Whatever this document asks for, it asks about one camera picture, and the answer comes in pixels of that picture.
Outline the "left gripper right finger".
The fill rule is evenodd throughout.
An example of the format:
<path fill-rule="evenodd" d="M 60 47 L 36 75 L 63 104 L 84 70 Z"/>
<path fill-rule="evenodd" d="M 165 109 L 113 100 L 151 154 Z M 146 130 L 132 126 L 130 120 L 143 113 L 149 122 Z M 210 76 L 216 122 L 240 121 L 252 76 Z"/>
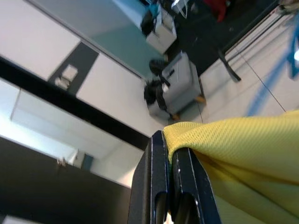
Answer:
<path fill-rule="evenodd" d="M 174 153 L 171 173 L 174 224 L 222 224 L 211 181 L 190 148 Z"/>

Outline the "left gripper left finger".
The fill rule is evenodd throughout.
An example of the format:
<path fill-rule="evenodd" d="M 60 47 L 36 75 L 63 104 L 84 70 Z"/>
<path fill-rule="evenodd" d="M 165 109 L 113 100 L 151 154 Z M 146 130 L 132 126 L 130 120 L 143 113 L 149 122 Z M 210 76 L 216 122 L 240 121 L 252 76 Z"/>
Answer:
<path fill-rule="evenodd" d="M 133 175 L 127 224 L 164 224 L 168 210 L 168 153 L 155 132 Z"/>

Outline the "yellow shirt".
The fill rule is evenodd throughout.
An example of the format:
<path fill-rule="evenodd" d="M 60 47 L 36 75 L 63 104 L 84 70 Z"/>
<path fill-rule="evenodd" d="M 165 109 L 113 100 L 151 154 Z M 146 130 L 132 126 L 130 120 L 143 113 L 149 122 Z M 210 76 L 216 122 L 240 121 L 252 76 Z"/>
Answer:
<path fill-rule="evenodd" d="M 190 148 L 207 172 L 223 224 L 299 224 L 299 110 L 163 130 L 171 160 Z"/>

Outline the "round black backpack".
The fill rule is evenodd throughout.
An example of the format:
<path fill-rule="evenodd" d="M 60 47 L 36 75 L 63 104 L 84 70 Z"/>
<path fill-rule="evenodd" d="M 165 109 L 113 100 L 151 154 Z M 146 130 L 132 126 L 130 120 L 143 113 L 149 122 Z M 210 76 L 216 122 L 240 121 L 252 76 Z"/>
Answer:
<path fill-rule="evenodd" d="M 162 59 L 151 59 L 149 62 L 149 69 L 155 75 L 159 76 L 168 65 L 168 62 Z"/>

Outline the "black metal clothes rack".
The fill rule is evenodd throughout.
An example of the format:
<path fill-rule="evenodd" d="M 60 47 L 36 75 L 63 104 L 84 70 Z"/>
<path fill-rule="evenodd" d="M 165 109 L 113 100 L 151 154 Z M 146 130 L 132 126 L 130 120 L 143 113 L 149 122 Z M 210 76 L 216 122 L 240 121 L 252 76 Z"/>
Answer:
<path fill-rule="evenodd" d="M 234 55 L 227 59 L 223 53 L 219 53 L 220 60 L 233 80 L 239 82 L 241 78 L 229 63 L 257 43 L 257 41 L 269 33 L 271 29 L 274 29 L 274 26 L 282 20 L 282 18 L 292 18 L 297 13 L 299 13 L 299 0 L 278 0 L 276 7 L 235 44 L 235 46 L 240 44 L 242 46 Z"/>

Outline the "white shelf unit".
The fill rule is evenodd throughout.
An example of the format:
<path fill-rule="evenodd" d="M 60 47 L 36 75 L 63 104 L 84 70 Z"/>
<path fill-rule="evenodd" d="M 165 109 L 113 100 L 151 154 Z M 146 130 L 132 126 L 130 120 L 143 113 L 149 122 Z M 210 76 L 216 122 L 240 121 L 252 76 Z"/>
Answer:
<path fill-rule="evenodd" d="M 166 10 L 159 7 L 153 31 L 146 37 L 146 41 L 160 54 L 164 54 L 177 39 L 173 17 Z"/>

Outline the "light blue bag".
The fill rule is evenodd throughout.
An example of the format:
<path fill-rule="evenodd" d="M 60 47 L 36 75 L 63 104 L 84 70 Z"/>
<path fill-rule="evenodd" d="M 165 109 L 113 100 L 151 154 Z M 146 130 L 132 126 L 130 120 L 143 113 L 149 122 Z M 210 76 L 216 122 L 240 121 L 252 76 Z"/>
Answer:
<path fill-rule="evenodd" d="M 159 13 L 159 6 L 160 6 L 160 0 L 150 0 L 151 3 L 149 3 L 147 9 L 151 12 L 153 16 L 157 16 Z"/>

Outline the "red cloth cover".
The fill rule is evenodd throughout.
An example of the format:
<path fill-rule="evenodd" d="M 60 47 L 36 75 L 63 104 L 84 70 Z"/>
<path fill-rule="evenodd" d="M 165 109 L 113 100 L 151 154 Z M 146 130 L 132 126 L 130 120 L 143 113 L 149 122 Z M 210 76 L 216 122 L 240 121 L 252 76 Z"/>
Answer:
<path fill-rule="evenodd" d="M 203 2 L 210 7 L 218 22 L 224 20 L 227 10 L 226 0 L 203 0 Z"/>

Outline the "black strapped bag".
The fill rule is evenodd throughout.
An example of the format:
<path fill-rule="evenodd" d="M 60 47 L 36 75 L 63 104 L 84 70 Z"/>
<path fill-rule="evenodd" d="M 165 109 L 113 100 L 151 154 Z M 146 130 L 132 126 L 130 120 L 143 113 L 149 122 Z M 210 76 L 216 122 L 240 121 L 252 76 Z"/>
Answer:
<path fill-rule="evenodd" d="M 157 102 L 159 108 L 162 111 L 167 112 L 167 106 L 165 99 L 163 97 L 163 86 L 170 87 L 170 83 L 162 78 L 162 80 L 152 80 L 152 81 L 147 81 L 146 85 L 144 87 L 143 91 L 143 97 L 144 100 L 146 101 L 147 107 L 153 105 L 155 102 Z"/>

